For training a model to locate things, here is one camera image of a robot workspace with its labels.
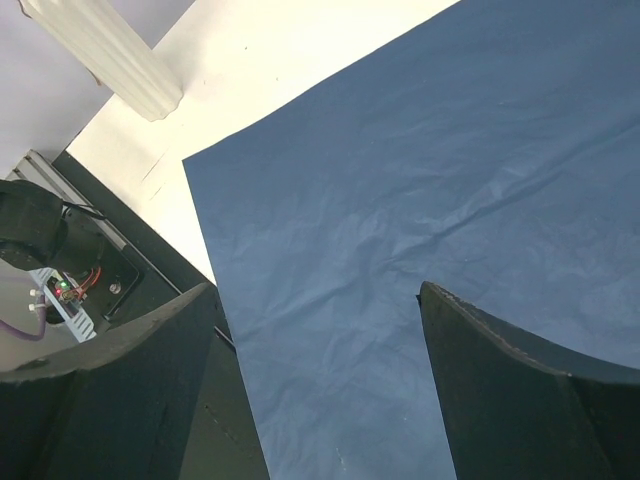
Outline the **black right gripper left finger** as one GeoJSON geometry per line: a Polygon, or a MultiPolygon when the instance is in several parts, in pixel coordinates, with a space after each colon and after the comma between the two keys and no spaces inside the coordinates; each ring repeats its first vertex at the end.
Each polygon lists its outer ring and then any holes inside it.
{"type": "Polygon", "coordinates": [[[176,479],[209,354],[215,294],[152,312],[1,375],[4,479],[176,479]]]}

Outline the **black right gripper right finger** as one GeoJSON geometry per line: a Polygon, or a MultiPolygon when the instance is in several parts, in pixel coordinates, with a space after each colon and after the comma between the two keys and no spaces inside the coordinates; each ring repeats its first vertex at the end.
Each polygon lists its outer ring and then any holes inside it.
{"type": "Polygon", "coordinates": [[[548,341],[431,282],[418,303],[457,478],[638,478],[637,369],[548,341]]]}

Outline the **blue wrapping paper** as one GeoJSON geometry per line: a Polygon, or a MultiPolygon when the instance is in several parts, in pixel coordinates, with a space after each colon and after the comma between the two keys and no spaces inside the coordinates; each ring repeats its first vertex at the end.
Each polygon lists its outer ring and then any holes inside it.
{"type": "Polygon", "coordinates": [[[639,363],[639,5],[461,1],[192,156],[274,479],[451,479],[436,283],[639,363]]]}

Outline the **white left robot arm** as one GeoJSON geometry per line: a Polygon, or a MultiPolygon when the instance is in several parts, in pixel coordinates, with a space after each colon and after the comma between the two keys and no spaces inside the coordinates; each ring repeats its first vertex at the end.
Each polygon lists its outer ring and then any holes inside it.
{"type": "Polygon", "coordinates": [[[91,223],[103,218],[28,180],[3,180],[1,259],[23,271],[86,273],[100,266],[105,251],[106,238],[91,223]]]}

